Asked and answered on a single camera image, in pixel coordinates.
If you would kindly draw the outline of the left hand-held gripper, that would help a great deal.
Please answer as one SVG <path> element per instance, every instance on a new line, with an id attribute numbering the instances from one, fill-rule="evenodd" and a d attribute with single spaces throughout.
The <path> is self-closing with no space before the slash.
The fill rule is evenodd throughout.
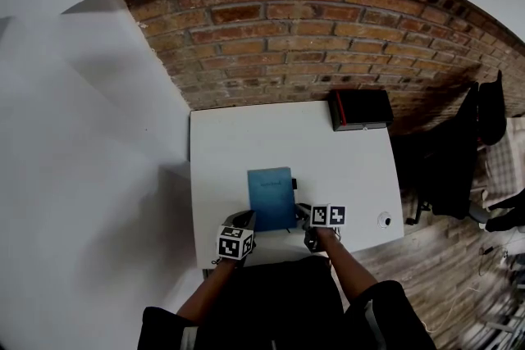
<path id="1" fill-rule="evenodd" d="M 221 258 L 243 260 L 253 251 L 255 224 L 255 211 L 239 211 L 228 216 L 217 231 L 217 255 Z M 234 226 L 245 226 L 245 229 Z"/>

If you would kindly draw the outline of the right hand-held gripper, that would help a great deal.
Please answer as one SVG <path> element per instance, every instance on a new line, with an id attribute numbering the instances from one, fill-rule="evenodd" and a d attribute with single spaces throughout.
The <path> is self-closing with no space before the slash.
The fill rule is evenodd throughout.
<path id="1" fill-rule="evenodd" d="M 345 206 L 331 204 L 308 205 L 296 203 L 294 205 L 297 220 L 303 220 L 304 244 L 310 252 L 323 252 L 319 242 L 317 229 L 332 230 L 338 239 L 341 238 L 341 228 L 345 226 Z"/>

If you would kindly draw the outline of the blue notebook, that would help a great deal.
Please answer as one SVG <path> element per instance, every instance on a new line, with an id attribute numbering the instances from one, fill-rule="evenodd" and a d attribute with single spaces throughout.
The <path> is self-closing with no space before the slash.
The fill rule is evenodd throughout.
<path id="1" fill-rule="evenodd" d="M 294 188 L 289 167 L 248 171 L 249 205 L 255 230 L 289 230 L 296 226 Z"/>

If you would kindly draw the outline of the black storage box red edge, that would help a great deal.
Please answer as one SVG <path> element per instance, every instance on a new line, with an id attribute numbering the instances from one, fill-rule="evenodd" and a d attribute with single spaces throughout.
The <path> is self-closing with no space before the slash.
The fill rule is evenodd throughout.
<path id="1" fill-rule="evenodd" d="M 385 90 L 336 89 L 327 102 L 335 132 L 384 129 L 394 120 Z"/>

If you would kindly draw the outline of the person's right forearm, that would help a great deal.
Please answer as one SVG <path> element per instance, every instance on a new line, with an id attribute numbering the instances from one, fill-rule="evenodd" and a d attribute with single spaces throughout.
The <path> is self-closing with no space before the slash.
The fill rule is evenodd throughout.
<path id="1" fill-rule="evenodd" d="M 334 230 L 316 228 L 316 231 L 319 243 L 330 259 L 349 303 L 377 284 L 376 278 L 351 255 Z"/>

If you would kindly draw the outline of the person's left forearm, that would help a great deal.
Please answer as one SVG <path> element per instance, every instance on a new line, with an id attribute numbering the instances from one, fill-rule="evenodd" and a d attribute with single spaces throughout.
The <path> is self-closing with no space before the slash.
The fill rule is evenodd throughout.
<path id="1" fill-rule="evenodd" d="M 236 260 L 222 259 L 176 314 L 196 325 L 201 325 L 206 320 L 228 280 L 235 273 L 237 265 L 238 261 Z"/>

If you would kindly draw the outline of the white table top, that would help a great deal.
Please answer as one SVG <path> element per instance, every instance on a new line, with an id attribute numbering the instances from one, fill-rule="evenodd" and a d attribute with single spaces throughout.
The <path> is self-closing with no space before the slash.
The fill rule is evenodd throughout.
<path id="1" fill-rule="evenodd" d="M 219 226 L 249 208 L 248 171 L 289 167 L 300 202 L 345 206 L 344 246 L 351 252 L 404 235 L 404 219 L 386 129 L 335 132 L 325 102 L 288 102 L 194 111 L 190 169 L 197 266 L 217 257 Z M 389 212 L 390 226 L 377 218 Z"/>

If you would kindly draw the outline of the black office chair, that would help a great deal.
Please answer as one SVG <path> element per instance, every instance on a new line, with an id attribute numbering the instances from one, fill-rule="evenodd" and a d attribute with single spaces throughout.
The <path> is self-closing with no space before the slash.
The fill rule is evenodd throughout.
<path id="1" fill-rule="evenodd" d="M 431 130 L 391 139 L 399 187 L 418 199 L 407 225 L 418 224 L 425 211 L 458 220 L 472 215 L 478 145 L 492 146 L 506 131 L 502 79 L 499 71 L 493 82 L 474 83 L 457 114 Z"/>

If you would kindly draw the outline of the person's black clothing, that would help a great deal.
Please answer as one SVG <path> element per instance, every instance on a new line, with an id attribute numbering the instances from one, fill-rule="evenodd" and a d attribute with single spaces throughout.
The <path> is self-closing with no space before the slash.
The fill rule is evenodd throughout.
<path id="1" fill-rule="evenodd" d="M 138 350 L 436 350 L 400 283 L 344 307 L 325 257 L 235 271 L 197 325 L 144 309 Z"/>

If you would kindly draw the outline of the checked cloth covered table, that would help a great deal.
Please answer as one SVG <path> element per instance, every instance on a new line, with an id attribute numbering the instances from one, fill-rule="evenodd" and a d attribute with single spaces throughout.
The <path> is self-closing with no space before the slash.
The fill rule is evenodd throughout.
<path id="1" fill-rule="evenodd" d="M 484 207 L 494 206 L 525 189 L 525 116 L 507 119 L 503 138 L 486 148 L 485 167 Z"/>

